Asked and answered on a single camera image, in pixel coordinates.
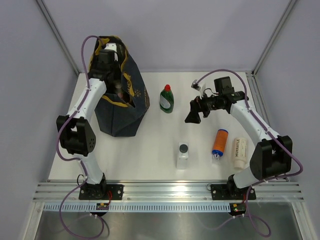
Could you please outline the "dark blue canvas bag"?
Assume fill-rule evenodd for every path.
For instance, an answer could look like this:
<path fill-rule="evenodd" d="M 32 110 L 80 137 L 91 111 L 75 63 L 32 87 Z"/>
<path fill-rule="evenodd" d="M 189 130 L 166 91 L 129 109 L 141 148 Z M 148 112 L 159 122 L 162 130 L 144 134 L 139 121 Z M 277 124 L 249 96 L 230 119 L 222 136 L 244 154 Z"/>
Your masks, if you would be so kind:
<path fill-rule="evenodd" d="M 114 60 L 112 51 L 105 50 L 107 43 L 117 45 L 118 61 Z M 113 137 L 134 137 L 150 107 L 150 98 L 126 45 L 117 36 L 99 36 L 88 70 L 106 74 L 103 80 L 107 90 L 94 110 L 100 131 Z M 131 104 L 118 97 L 121 92 L 131 96 Z"/>

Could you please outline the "green dish soap bottle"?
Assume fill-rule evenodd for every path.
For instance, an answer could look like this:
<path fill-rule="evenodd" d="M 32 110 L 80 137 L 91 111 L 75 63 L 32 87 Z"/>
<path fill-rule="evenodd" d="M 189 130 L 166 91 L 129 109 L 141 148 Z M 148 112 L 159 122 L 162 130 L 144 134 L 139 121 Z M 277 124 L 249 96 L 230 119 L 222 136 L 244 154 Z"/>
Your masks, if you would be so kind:
<path fill-rule="evenodd" d="M 159 106 L 162 111 L 167 114 L 173 112 L 174 109 L 174 95 L 171 90 L 171 86 L 166 84 L 163 90 L 160 92 L 159 95 Z"/>

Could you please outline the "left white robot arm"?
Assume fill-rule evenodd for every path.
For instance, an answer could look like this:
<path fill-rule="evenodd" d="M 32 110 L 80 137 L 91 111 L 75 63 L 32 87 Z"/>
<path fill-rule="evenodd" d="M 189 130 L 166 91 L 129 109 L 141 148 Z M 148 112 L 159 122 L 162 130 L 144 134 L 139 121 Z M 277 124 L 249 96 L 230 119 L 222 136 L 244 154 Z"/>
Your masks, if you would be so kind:
<path fill-rule="evenodd" d="M 78 161 L 83 169 L 84 183 L 80 190 L 83 194 L 98 200 L 108 192 L 106 178 L 93 153 L 96 135 L 90 125 L 92 115 L 107 91 L 104 81 L 106 74 L 101 70 L 90 70 L 87 85 L 83 89 L 75 106 L 56 119 L 58 140 L 56 152 L 65 162 Z"/>

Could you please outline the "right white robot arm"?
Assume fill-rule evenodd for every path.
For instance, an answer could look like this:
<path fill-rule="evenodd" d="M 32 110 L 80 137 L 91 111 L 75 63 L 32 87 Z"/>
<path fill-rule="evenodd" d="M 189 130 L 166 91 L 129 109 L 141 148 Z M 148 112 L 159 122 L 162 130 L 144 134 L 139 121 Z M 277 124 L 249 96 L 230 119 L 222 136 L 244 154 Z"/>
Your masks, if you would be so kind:
<path fill-rule="evenodd" d="M 243 91 L 235 91 L 230 77 L 214 80 L 217 94 L 207 96 L 203 86 L 193 81 L 191 87 L 200 92 L 190 102 L 190 112 L 185 123 L 199 124 L 200 113 L 206 118 L 211 111 L 225 110 L 244 128 L 255 145 L 249 166 L 228 177 L 221 187 L 223 195 L 237 199 L 250 185 L 270 177 L 286 174 L 291 170 L 293 142 L 289 136 L 280 136 L 249 106 Z"/>

